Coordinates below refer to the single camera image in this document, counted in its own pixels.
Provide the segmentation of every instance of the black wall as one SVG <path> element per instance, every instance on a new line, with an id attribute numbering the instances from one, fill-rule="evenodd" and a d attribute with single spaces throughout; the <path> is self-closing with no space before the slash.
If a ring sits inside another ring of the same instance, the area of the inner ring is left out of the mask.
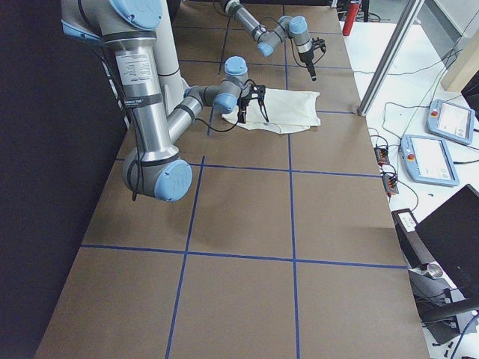
<path id="1" fill-rule="evenodd" d="M 31 358 L 125 129 L 60 0 L 0 5 L 0 358 Z"/>

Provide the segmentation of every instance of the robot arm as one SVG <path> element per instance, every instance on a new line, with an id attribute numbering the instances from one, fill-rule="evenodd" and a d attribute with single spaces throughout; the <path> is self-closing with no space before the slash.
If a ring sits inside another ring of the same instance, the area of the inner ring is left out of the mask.
<path id="1" fill-rule="evenodd" d="M 314 69 L 314 51 L 321 49 L 326 52 L 323 39 L 311 39 L 308 24 L 303 16 L 282 16 L 277 21 L 278 26 L 268 31 L 251 15 L 240 0 L 222 0 L 222 9 L 230 17 L 239 22 L 257 42 L 258 50 L 265 56 L 270 56 L 286 39 L 292 39 L 299 53 L 299 60 L 306 65 L 313 81 L 316 81 Z"/>
<path id="2" fill-rule="evenodd" d="M 230 113 L 251 92 L 245 61 L 230 58 L 225 63 L 226 77 L 220 85 L 190 88 L 183 98 L 179 70 L 171 76 L 158 70 L 157 61 L 169 61 L 171 65 L 171 58 L 176 59 L 172 40 L 167 48 L 157 47 L 158 28 L 164 31 L 163 38 L 171 35 L 167 11 L 163 19 L 165 6 L 166 0 L 62 0 L 61 3 L 64 33 L 102 47 L 115 59 L 116 66 L 106 58 L 103 61 L 110 75 L 116 78 L 116 90 L 135 127 L 137 147 L 123 164 L 123 181 L 133 192 L 133 199 L 137 194 L 165 201 L 182 198 L 191 185 L 192 169 L 180 158 L 174 142 L 204 106 Z M 168 24 L 159 26 L 160 21 Z M 181 87 L 182 92 L 171 109 L 165 104 L 167 91 L 160 83 L 167 77 L 174 80 L 169 87 Z"/>

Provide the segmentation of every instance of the towel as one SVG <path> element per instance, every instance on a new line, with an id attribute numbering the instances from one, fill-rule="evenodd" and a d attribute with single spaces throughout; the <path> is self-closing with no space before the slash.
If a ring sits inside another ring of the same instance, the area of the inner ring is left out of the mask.
<path id="1" fill-rule="evenodd" d="M 238 123 L 244 129 L 264 129 L 279 134 L 294 133 L 319 126 L 320 119 L 316 114 L 316 98 L 320 94 L 311 91 L 289 91 L 267 88 L 264 104 L 268 113 L 267 123 L 260 112 L 257 101 L 249 103 L 246 123 Z M 223 114 L 229 123 L 236 123 L 238 107 L 230 114 Z"/>

